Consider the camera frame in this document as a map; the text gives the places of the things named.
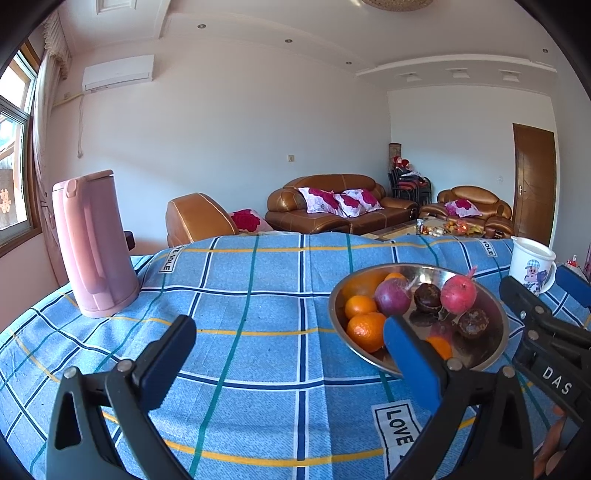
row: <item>screw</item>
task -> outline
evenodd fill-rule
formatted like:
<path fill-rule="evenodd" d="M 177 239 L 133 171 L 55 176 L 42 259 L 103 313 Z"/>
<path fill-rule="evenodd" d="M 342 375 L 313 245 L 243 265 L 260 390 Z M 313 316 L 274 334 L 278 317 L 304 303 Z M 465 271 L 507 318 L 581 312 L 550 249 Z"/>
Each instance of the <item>screw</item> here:
<path fill-rule="evenodd" d="M 464 365 L 462 364 L 461 360 L 458 360 L 456 357 L 452 357 L 447 361 L 447 367 L 452 372 L 459 372 Z"/>
<path fill-rule="evenodd" d="M 515 376 L 515 368 L 510 365 L 505 365 L 502 370 L 503 375 L 505 375 L 507 378 L 513 378 Z"/>
<path fill-rule="evenodd" d="M 76 375 L 76 367 L 66 368 L 66 371 L 64 372 L 65 378 L 72 378 L 75 375 Z"/>
<path fill-rule="evenodd" d="M 133 366 L 133 361 L 126 358 L 125 360 L 117 363 L 117 371 L 121 373 L 128 372 Z"/>

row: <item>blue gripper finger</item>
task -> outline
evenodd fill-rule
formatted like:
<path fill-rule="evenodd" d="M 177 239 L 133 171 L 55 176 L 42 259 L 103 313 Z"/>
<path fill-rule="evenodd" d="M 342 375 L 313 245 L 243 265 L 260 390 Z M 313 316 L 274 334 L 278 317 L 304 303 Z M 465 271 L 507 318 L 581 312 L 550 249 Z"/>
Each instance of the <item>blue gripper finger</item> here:
<path fill-rule="evenodd" d="M 443 379 L 437 365 L 425 356 L 431 345 L 420 340 L 405 320 L 394 318 L 384 324 L 384 343 L 415 400 L 434 414 L 441 404 Z"/>

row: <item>window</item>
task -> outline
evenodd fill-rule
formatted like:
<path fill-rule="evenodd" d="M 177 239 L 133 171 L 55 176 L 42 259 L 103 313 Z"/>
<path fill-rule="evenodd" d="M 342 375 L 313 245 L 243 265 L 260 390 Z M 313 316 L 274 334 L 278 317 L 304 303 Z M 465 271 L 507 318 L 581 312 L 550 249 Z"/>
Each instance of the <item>window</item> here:
<path fill-rule="evenodd" d="M 35 226 L 30 125 L 37 73 L 31 63 L 19 51 L 0 77 L 0 256 Z"/>

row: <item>stainless steel bowl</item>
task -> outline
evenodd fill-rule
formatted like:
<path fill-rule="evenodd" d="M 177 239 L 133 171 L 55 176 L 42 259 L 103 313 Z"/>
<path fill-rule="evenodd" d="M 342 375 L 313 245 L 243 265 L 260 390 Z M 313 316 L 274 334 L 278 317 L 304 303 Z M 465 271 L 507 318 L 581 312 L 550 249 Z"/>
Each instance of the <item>stainless steel bowl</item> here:
<path fill-rule="evenodd" d="M 360 348 L 347 335 L 347 317 L 345 316 L 345 303 L 353 295 L 366 295 L 373 297 L 375 289 L 382 283 L 386 275 L 393 272 L 399 272 L 407 279 L 412 280 L 418 276 L 418 282 L 413 287 L 413 292 L 421 283 L 433 283 L 439 288 L 443 284 L 456 275 L 456 272 L 446 270 L 439 267 L 431 267 L 421 264 L 385 264 L 377 265 L 375 267 L 364 268 L 341 280 L 330 294 L 329 298 L 329 314 L 330 321 L 333 324 L 337 334 L 343 339 L 351 350 L 358 354 L 361 358 L 368 361 L 386 372 L 393 375 L 400 376 L 400 370 L 396 366 L 394 360 L 385 348 L 381 348 L 375 353 L 367 353 Z M 467 340 L 454 332 L 452 336 L 452 351 L 453 356 L 459 358 L 465 367 L 473 370 L 484 370 L 491 366 L 503 353 L 509 340 L 509 321 L 505 310 L 497 301 L 495 296 L 487 289 L 476 283 L 478 296 L 474 308 L 480 308 L 486 312 L 490 318 L 490 323 L 485 333 L 475 339 Z M 421 318 L 422 314 L 416 311 L 414 299 L 408 312 L 404 314 L 406 321 L 413 327 L 414 331 L 421 339 L 425 339 L 431 333 L 432 326 L 417 326 L 417 324 L 425 324 L 432 320 Z M 438 328 L 443 325 L 444 328 L 449 328 L 453 331 L 456 317 L 448 314 L 445 317 L 444 325 L 438 321 Z"/>

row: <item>ceiling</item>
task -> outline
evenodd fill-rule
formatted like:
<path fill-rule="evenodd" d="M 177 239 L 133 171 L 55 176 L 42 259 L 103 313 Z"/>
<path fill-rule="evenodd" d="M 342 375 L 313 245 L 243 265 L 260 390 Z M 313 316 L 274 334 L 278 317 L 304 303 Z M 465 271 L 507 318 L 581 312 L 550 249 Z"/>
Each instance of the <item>ceiling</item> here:
<path fill-rule="evenodd" d="M 170 0 L 66 0 L 61 24 L 75 55 L 113 43 L 158 38 Z"/>
<path fill-rule="evenodd" d="M 386 90 L 435 85 L 486 85 L 551 95 L 556 69 L 518 57 L 457 54 L 388 63 L 358 72 Z"/>
<path fill-rule="evenodd" d="M 556 48 L 515 0 L 434 0 L 414 12 L 386 12 L 360 0 L 66 0 L 60 16 L 74 54 L 162 36 L 224 37 L 285 48 L 388 89 L 440 85 L 445 76 L 449 79 L 446 69 L 452 67 L 469 66 L 475 76 L 476 71 L 482 76 L 482 62 L 494 55 L 529 64 L 515 69 L 522 82 L 503 86 L 540 91 L 539 85 L 524 87 L 525 78 L 547 72 L 535 67 L 551 64 Z M 480 67 L 445 65 L 446 57 L 440 57 L 430 70 L 437 74 L 427 73 L 423 65 L 424 83 L 413 85 L 400 81 L 404 72 L 399 69 L 384 73 L 388 64 L 450 54 L 479 54 Z M 488 70 L 497 78 L 499 69 L 509 67 L 496 64 Z M 495 81 L 491 77 L 479 85 L 496 85 Z"/>

